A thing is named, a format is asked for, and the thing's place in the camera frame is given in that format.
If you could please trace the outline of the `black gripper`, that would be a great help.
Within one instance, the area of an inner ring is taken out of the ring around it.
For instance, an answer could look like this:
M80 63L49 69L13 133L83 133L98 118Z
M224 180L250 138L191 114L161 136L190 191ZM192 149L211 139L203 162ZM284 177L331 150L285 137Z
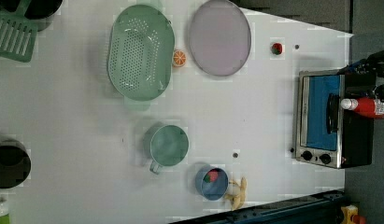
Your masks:
M384 50L373 53L365 59L341 68L338 75L368 75L376 81L375 87L368 92L371 98L384 102Z

